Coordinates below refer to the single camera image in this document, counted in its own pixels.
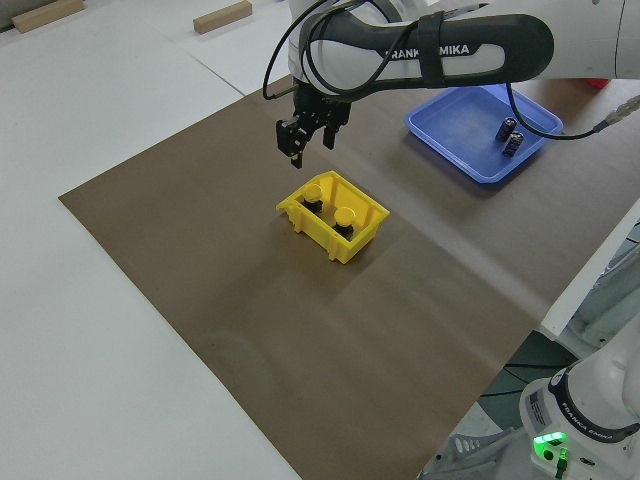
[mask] yellow lid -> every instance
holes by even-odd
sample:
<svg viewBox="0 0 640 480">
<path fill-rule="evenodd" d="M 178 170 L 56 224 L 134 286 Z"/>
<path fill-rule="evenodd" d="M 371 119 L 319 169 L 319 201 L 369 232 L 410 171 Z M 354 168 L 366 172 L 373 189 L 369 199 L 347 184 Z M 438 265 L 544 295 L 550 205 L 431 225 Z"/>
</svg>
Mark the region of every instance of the yellow lid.
<svg viewBox="0 0 640 480">
<path fill-rule="evenodd" d="M 317 183 L 311 183 L 304 187 L 302 196 L 309 203 L 317 202 L 322 198 L 322 187 Z"/>
<path fill-rule="evenodd" d="M 341 227 L 348 227 L 355 222 L 356 212 L 349 207 L 340 207 L 336 210 L 336 213 L 333 214 L 333 218 Z"/>
</svg>

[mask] brown paper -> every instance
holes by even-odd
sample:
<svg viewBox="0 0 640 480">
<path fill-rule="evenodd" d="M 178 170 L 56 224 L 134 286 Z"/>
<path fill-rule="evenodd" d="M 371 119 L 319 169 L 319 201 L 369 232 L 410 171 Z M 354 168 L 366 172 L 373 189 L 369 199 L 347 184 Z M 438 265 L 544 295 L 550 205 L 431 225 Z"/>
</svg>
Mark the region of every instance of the brown paper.
<svg viewBox="0 0 640 480">
<path fill-rule="evenodd" d="M 253 94 L 61 197 L 304 480 L 415 478 L 638 197 L 623 124 L 476 184 L 403 124 L 436 93 L 355 103 L 301 171 Z M 347 265 L 275 211 L 330 169 L 391 210 Z"/>
</svg>

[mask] blue tray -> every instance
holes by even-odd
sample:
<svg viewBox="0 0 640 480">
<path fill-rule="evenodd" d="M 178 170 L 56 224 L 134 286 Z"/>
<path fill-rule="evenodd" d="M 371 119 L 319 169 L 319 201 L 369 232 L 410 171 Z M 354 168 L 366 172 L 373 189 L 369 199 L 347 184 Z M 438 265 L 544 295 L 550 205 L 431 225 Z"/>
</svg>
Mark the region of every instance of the blue tray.
<svg viewBox="0 0 640 480">
<path fill-rule="evenodd" d="M 562 131 L 562 121 L 514 91 L 516 105 L 529 124 L 547 133 Z M 524 142 L 513 157 L 502 154 L 495 139 L 502 121 L 513 117 L 504 85 L 452 87 L 405 117 L 409 129 L 427 145 L 480 183 L 494 183 L 549 140 L 518 126 Z"/>
</svg>

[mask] yellow bin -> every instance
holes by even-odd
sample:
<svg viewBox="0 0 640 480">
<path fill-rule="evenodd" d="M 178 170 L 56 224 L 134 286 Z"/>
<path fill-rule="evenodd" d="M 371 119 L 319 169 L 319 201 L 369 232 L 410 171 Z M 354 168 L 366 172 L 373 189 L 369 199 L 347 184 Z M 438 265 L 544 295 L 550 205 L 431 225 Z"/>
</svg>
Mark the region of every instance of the yellow bin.
<svg viewBox="0 0 640 480">
<path fill-rule="evenodd" d="M 386 208 L 334 171 L 313 177 L 276 210 L 285 210 L 296 232 L 305 232 L 324 247 L 330 260 L 337 258 L 342 263 L 376 236 L 380 223 L 389 215 Z"/>
</svg>

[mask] red object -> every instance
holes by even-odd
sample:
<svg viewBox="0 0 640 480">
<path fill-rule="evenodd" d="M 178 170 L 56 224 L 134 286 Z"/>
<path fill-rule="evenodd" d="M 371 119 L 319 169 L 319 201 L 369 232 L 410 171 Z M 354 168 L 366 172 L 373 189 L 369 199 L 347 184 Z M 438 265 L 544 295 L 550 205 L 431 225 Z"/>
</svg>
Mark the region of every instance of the red object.
<svg viewBox="0 0 640 480">
<path fill-rule="evenodd" d="M 604 88 L 611 81 L 608 78 L 585 78 L 585 80 L 596 88 Z"/>
</svg>

